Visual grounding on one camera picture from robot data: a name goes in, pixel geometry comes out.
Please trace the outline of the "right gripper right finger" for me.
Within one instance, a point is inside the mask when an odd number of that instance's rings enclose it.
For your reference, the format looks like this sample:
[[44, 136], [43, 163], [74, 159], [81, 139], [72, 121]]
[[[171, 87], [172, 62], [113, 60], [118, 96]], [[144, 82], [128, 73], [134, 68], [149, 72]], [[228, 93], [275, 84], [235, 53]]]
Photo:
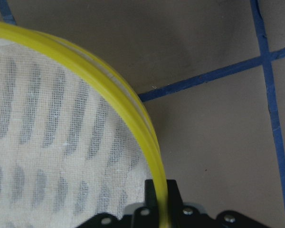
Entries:
[[192, 207], [183, 202], [176, 180], [167, 180], [167, 186], [170, 226], [172, 228], [189, 228]]

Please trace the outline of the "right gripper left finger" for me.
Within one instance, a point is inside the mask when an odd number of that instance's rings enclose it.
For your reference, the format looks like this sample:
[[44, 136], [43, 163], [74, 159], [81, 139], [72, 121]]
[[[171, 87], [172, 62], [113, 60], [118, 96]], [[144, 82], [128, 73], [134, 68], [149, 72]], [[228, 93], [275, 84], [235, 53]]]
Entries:
[[136, 206], [132, 219], [131, 228], [158, 228], [159, 212], [153, 180], [144, 183], [144, 202]]

